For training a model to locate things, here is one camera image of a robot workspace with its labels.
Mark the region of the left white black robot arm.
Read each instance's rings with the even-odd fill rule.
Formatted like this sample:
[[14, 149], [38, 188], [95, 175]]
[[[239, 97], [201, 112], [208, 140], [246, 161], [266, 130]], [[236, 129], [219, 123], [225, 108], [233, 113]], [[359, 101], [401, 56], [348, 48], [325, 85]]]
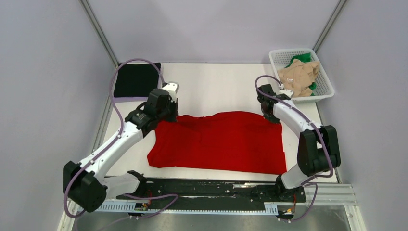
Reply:
[[175, 122], [178, 116], [178, 85], [168, 83], [150, 92], [121, 120], [118, 131], [79, 163], [69, 161], [63, 167], [64, 201], [71, 199], [86, 212], [98, 209], [105, 200], [124, 194], [141, 199], [147, 194], [146, 178], [130, 170], [121, 176], [107, 176], [111, 167], [136, 143], [162, 122]]

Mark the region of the red t shirt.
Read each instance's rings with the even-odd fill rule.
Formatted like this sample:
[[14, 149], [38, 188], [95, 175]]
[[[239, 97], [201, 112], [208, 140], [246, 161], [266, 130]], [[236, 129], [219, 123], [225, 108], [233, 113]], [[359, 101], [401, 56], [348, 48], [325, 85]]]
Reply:
[[244, 111], [179, 115], [161, 122], [147, 155], [152, 167], [187, 167], [280, 175], [287, 171], [282, 125]]

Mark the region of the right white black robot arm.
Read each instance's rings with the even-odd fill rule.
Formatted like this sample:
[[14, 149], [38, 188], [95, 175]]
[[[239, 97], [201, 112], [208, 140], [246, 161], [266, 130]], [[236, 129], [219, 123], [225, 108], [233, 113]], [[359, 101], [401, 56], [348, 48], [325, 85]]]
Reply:
[[256, 91], [264, 118], [271, 123], [284, 123], [299, 141], [297, 163], [278, 177], [279, 184], [275, 187], [276, 197], [287, 201], [293, 196], [294, 188], [315, 178], [329, 178], [341, 165], [337, 131], [332, 125], [313, 122], [287, 94], [276, 94], [270, 84]]

